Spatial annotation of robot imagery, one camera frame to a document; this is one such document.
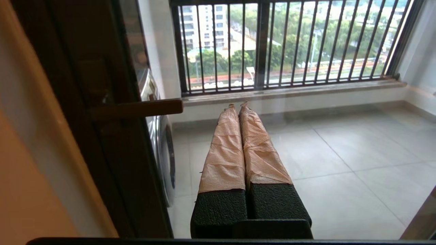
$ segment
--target metal security bars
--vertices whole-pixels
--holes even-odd
[[[170,0],[183,96],[395,77],[419,0]]]

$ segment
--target black foam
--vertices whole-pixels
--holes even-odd
[[[191,217],[191,237],[232,238],[233,225],[246,219],[245,190],[199,193]]]
[[[312,220],[294,185],[250,183],[248,200],[249,218],[304,219],[312,226]]]

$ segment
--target apartment building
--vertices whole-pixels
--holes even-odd
[[[196,6],[183,6],[182,11],[187,49],[198,50],[199,37],[201,39],[202,48],[213,48],[214,36],[212,6],[198,6],[198,18]],[[227,48],[227,30],[227,5],[215,5],[215,38],[217,50]]]

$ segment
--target white wall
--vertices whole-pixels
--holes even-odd
[[[399,66],[409,86],[405,100],[436,115],[436,1],[427,0]]]
[[[22,154],[28,154],[29,164],[35,164],[40,175],[35,179],[43,178],[48,183],[79,236],[117,236],[43,68],[9,1],[0,1],[0,74],[0,110],[21,143]],[[1,163],[14,164],[13,161]],[[25,176],[20,181],[32,182]],[[14,194],[26,195],[25,192]],[[44,229],[37,224],[30,225],[37,230]]]
[[[168,0],[138,1],[148,59],[161,98],[180,98],[176,47]]]

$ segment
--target tiled floor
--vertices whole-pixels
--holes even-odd
[[[436,125],[402,108],[296,119],[261,116],[315,239],[398,239],[436,184]],[[176,238],[189,238],[214,124],[174,132]]]

